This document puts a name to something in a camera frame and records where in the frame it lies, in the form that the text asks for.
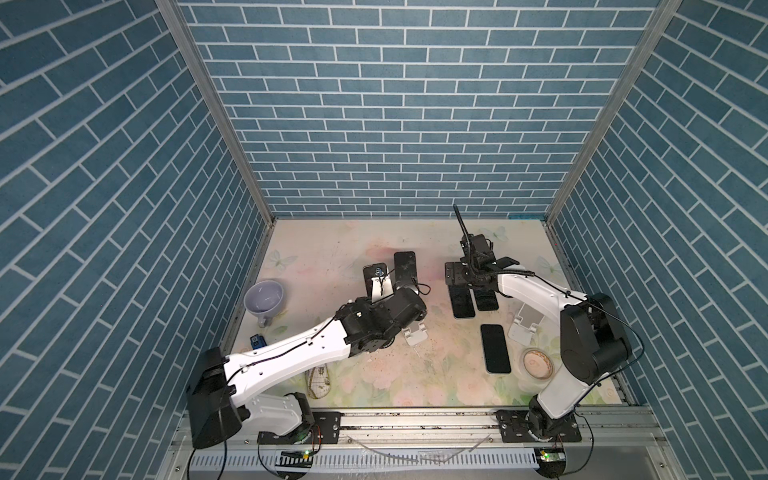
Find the white folding stand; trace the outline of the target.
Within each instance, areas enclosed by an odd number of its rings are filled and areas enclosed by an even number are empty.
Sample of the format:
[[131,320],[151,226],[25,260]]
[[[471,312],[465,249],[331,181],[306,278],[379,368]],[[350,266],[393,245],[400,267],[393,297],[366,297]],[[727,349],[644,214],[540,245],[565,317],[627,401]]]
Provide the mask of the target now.
[[544,315],[541,312],[523,303],[512,315],[508,337],[522,346],[532,346],[543,320]]

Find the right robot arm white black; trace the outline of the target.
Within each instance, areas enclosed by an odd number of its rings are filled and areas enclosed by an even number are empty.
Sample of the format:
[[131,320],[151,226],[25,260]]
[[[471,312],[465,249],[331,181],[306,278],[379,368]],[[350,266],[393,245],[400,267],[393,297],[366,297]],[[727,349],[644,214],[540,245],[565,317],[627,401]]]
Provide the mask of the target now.
[[478,270],[467,262],[445,264],[449,287],[491,290],[528,305],[560,330],[561,366],[529,403],[528,429],[551,441],[575,422],[575,407],[599,383],[632,363],[632,345],[612,299],[551,283],[531,270]]

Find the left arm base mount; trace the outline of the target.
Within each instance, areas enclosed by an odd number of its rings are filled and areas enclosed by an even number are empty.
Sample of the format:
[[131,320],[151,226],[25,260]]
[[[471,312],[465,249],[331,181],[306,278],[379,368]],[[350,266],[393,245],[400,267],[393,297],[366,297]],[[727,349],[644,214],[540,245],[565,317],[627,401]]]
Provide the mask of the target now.
[[263,445],[314,444],[315,446],[337,444],[342,417],[340,411],[314,411],[312,421],[303,420],[298,427],[285,435],[260,432],[258,443]]

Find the purple phone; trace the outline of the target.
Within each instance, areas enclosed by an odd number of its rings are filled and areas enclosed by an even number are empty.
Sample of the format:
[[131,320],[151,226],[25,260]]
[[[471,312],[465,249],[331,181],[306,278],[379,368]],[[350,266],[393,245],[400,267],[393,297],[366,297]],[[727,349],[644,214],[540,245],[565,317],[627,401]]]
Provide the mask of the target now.
[[366,288],[366,293],[367,293],[367,296],[368,296],[369,298],[371,298],[371,279],[372,279],[372,278],[370,278],[370,277],[367,275],[367,273],[368,273],[368,271],[367,271],[367,268],[368,268],[369,266],[371,266],[371,265],[373,265],[373,264],[370,264],[370,265],[367,265],[367,266],[364,266],[364,267],[363,267],[363,279],[364,279],[364,284],[365,284],[365,288]]

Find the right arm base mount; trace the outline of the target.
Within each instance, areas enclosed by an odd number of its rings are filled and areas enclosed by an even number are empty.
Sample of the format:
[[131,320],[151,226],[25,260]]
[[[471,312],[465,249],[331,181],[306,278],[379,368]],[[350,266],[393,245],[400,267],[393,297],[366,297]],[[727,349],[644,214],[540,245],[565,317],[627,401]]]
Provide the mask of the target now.
[[503,443],[578,443],[582,435],[570,413],[552,419],[539,410],[501,409],[494,413]]

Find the teal phone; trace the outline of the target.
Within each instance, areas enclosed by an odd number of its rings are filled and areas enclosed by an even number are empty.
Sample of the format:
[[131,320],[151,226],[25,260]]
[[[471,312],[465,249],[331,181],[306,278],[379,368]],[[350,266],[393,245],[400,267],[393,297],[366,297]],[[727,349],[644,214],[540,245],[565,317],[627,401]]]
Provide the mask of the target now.
[[466,286],[448,287],[451,309],[455,319],[470,319],[476,315],[471,289]]

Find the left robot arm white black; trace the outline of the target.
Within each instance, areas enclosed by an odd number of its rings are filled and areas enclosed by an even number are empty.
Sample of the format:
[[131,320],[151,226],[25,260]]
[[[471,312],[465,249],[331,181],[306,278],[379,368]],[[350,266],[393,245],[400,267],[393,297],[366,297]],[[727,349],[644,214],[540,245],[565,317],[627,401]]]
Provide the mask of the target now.
[[307,370],[387,347],[427,307],[409,288],[373,301],[359,297],[302,333],[246,353],[224,355],[218,347],[200,354],[185,396],[192,445],[221,444],[254,422],[260,432],[290,436],[310,425],[303,395],[267,395],[269,388]]

